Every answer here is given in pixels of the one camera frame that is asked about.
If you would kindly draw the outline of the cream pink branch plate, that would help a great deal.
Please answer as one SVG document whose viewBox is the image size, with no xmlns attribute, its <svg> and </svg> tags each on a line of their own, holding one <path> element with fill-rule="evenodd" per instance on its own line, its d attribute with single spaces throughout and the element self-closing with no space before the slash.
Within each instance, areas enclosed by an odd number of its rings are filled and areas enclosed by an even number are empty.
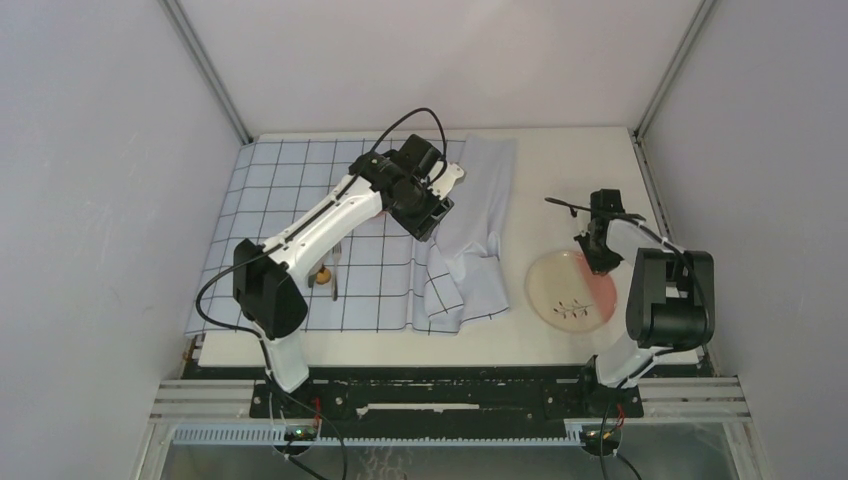
<svg viewBox="0 0 848 480">
<path fill-rule="evenodd" d="M 524 284 L 534 312 L 549 325 L 571 334 L 587 334 L 608 323 L 618 292 L 610 275 L 592 272 L 585 256 L 563 250 L 539 257 Z"/>
</svg>

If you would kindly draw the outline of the white checked tablecloth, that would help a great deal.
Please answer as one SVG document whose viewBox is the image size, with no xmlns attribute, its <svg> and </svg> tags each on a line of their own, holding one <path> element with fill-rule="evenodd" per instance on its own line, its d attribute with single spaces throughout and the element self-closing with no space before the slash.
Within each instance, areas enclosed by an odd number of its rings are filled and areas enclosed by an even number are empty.
<svg viewBox="0 0 848 480">
<path fill-rule="evenodd" d="M 201 309 L 191 312 L 187 334 L 246 325 L 228 271 L 237 244 L 264 240 L 303 217 L 369 147 L 364 139 L 309 139 L 239 151 L 201 273 Z M 506 313 L 501 237 L 516 147 L 513 139 L 450 141 L 449 158 L 465 174 L 432 237 L 419 242 L 384 213 L 361 224 L 342 241 L 338 282 L 306 291 L 303 329 L 454 335 Z"/>
</svg>

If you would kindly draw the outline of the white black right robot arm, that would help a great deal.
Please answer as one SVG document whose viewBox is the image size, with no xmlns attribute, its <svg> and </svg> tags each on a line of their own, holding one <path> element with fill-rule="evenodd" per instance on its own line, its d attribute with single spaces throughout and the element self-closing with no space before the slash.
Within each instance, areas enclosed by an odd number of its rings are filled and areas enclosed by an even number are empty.
<svg viewBox="0 0 848 480">
<path fill-rule="evenodd" d="M 616 405 L 616 388 L 632 388 L 658 359 L 696 350 L 712 340 L 714 259 L 651 230 L 642 216 L 625 211 L 618 190 L 591 193 L 583 210 L 590 219 L 587 230 L 575 240 L 592 274 L 608 274 L 622 263 L 632 268 L 626 332 L 609 350 L 594 356 L 595 378 L 577 391 L 582 410 L 602 416 Z"/>
</svg>

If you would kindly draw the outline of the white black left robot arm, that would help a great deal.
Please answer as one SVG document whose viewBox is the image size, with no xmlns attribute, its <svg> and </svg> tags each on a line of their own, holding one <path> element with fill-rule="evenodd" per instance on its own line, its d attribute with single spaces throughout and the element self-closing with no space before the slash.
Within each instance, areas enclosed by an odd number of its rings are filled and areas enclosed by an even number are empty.
<svg viewBox="0 0 848 480">
<path fill-rule="evenodd" d="M 449 194 L 464 170 L 429 141 L 412 134 L 399 149 L 369 150 L 314 208 L 275 236 L 234 250 L 233 298 L 260 341 L 274 404 L 305 414 L 313 394 L 300 327 L 308 316 L 303 292 L 311 270 L 345 236 L 381 212 L 414 239 L 428 240 L 451 210 Z"/>
</svg>

